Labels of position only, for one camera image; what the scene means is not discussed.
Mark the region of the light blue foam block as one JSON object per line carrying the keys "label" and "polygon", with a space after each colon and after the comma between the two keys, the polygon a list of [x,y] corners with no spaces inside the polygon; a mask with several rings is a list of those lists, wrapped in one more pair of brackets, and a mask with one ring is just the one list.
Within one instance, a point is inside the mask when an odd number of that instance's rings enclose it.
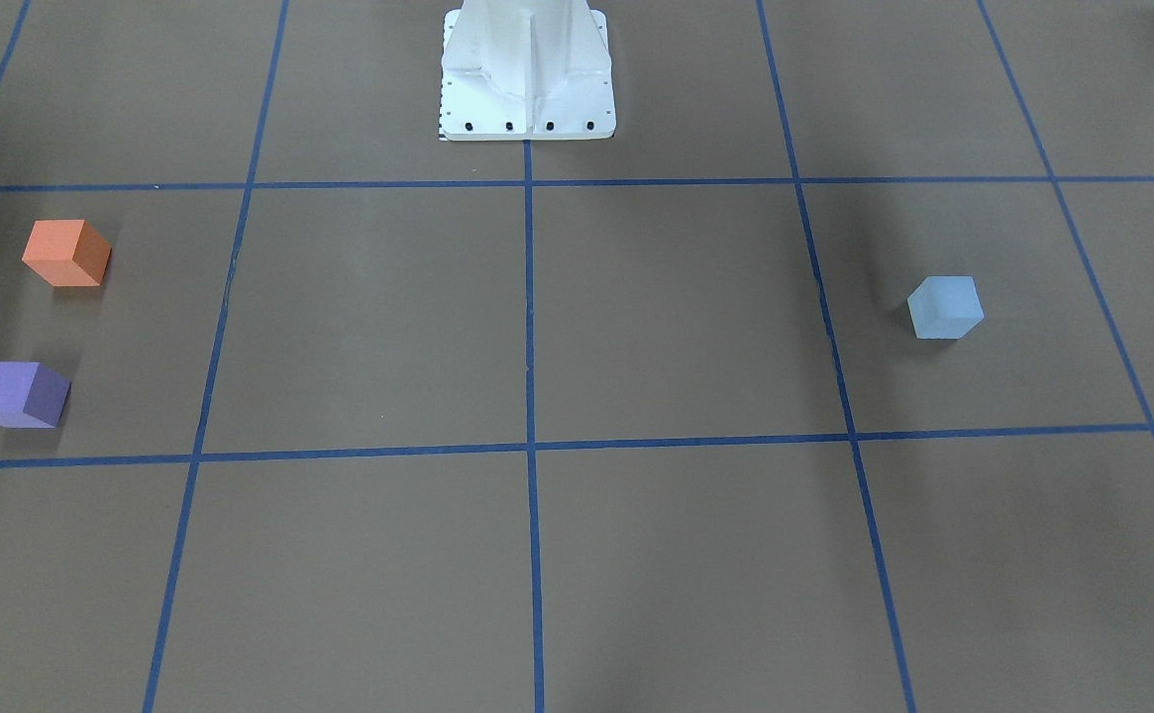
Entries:
{"label": "light blue foam block", "polygon": [[913,333],[920,340],[958,340],[986,318],[969,275],[931,275],[907,298]]}

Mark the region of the orange foam block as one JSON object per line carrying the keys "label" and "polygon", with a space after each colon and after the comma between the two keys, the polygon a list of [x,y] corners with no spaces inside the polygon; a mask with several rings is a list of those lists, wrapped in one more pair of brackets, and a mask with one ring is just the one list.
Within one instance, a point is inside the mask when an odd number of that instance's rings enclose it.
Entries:
{"label": "orange foam block", "polygon": [[38,220],[21,261],[54,288],[102,287],[113,248],[91,223]]}

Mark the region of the purple foam block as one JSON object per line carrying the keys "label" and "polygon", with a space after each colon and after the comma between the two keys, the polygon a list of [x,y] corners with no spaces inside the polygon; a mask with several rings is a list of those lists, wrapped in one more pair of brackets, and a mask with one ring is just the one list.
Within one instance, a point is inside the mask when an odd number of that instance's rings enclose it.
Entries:
{"label": "purple foam block", "polygon": [[0,426],[54,429],[72,382],[42,362],[0,361]]}

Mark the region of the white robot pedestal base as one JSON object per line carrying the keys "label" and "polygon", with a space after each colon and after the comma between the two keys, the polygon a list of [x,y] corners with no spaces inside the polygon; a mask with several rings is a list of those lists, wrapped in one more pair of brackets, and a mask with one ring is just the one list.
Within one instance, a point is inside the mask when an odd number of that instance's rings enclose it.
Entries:
{"label": "white robot pedestal base", "polygon": [[439,138],[616,134],[607,18],[585,1],[464,1],[445,13]]}

